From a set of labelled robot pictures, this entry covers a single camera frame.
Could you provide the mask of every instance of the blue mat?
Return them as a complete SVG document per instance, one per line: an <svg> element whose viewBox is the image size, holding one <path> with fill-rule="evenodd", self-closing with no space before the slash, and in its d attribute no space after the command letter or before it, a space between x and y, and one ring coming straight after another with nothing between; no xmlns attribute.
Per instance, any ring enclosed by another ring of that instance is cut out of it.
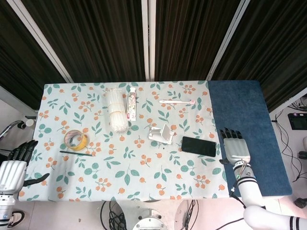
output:
<svg viewBox="0 0 307 230"><path fill-rule="evenodd" d="M251 155L251 167L263 196L285 196L292 189L258 81L209 81L215 124L239 130ZM223 159L226 157L219 133ZM232 165L225 166L228 189L236 179Z"/></svg>

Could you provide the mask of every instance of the black smartphone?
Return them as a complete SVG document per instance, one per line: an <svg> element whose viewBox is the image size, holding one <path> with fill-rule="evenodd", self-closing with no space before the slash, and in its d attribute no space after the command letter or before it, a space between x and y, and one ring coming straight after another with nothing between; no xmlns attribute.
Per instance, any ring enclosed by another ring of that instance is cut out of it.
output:
<svg viewBox="0 0 307 230"><path fill-rule="evenodd" d="M196 153L208 157L215 157L216 142L183 137L181 149L184 152Z"/></svg>

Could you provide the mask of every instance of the dark curtain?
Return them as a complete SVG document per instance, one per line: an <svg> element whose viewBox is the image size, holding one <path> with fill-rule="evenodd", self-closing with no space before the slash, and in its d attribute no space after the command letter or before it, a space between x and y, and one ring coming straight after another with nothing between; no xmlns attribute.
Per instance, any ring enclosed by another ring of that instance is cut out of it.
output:
<svg viewBox="0 0 307 230"><path fill-rule="evenodd" d="M22 0L74 82L144 81L140 0Z"/></svg>
<svg viewBox="0 0 307 230"><path fill-rule="evenodd" d="M31 108L39 109L44 85L65 81L3 0L0 30L0 85Z"/></svg>
<svg viewBox="0 0 307 230"><path fill-rule="evenodd" d="M307 2L252 0L213 80L258 80L269 111L307 87Z"/></svg>
<svg viewBox="0 0 307 230"><path fill-rule="evenodd" d="M157 0L155 80L206 78L239 0Z"/></svg>

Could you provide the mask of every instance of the white robotic arm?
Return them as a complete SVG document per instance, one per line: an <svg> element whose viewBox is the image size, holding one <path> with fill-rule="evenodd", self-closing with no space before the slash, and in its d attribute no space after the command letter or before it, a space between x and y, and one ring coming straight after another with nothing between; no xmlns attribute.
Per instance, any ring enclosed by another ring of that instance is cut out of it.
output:
<svg viewBox="0 0 307 230"><path fill-rule="evenodd" d="M15 205L14 195L23 186L39 183L45 180L49 173L41 178L24 181L25 172L32 157L37 141L30 141L15 148L0 166L0 230L7 229Z"/></svg>
<svg viewBox="0 0 307 230"><path fill-rule="evenodd" d="M305 230L307 219L279 215L265 209L264 201L253 170L249 164L250 154L239 131L221 130L226 157L234 165L236 183L230 196L238 186L242 201L246 206L245 222L254 230Z"/></svg>

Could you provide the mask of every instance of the floral tablecloth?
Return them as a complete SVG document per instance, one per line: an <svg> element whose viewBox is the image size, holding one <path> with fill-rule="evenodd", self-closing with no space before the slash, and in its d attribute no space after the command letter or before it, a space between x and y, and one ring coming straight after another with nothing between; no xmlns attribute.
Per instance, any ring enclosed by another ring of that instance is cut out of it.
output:
<svg viewBox="0 0 307 230"><path fill-rule="evenodd" d="M137 89L137 120L125 133L109 124L106 89ZM195 100L160 104L159 100ZM148 139L151 127L167 124L172 145ZM60 153L69 130L82 131L89 142L82 153ZM216 157L181 150L183 136L217 142ZM213 111L206 81L73 83L45 85L34 139L39 143L26 179L50 176L24 187L22 201L160 200L228 197Z"/></svg>

